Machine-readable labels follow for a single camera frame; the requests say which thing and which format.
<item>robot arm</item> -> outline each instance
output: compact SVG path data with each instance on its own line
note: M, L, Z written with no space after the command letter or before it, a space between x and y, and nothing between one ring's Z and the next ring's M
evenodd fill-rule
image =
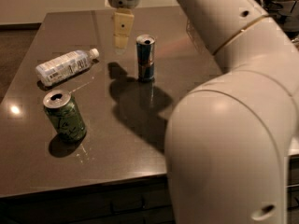
M191 91L168 122L176 221L286 223L299 53L253 0L178 2L229 73Z

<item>aluminum can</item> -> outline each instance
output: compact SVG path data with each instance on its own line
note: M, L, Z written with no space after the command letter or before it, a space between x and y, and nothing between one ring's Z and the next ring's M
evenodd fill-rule
M45 113L62 141L75 143L85 136L86 126L75 98L69 91L51 91L45 96L43 103Z
M138 79L149 82L154 79L155 39L150 35L140 35L136 39L138 59Z

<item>table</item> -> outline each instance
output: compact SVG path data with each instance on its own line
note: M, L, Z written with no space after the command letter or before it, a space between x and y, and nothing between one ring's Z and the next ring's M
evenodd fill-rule
M178 101L221 74L179 7L133 10L127 49L113 45L114 9L50 13L0 107L0 197L165 175L164 131ZM156 38L155 82L137 79L135 38ZM35 67L97 48L99 62L54 89L72 91L87 125L78 145L56 137Z

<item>floor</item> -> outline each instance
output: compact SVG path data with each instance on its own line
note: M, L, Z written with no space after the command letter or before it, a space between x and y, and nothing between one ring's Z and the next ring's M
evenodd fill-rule
M0 29L0 103L36 33L36 29Z

